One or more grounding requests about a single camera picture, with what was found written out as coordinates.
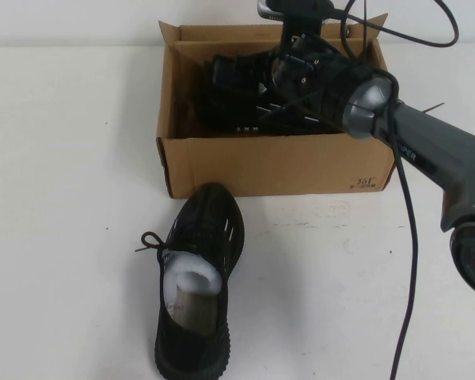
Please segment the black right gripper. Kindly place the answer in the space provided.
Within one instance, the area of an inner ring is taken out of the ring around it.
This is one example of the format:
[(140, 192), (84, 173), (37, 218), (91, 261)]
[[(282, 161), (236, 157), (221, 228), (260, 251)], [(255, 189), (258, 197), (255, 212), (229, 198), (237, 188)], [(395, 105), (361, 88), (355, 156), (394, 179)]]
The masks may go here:
[[(216, 55), (212, 70), (240, 76), (237, 93), (265, 95), (277, 103), (345, 103), (347, 56), (321, 38), (320, 21), (285, 21), (272, 51), (231, 58)], [(261, 76), (266, 71), (267, 81)]]

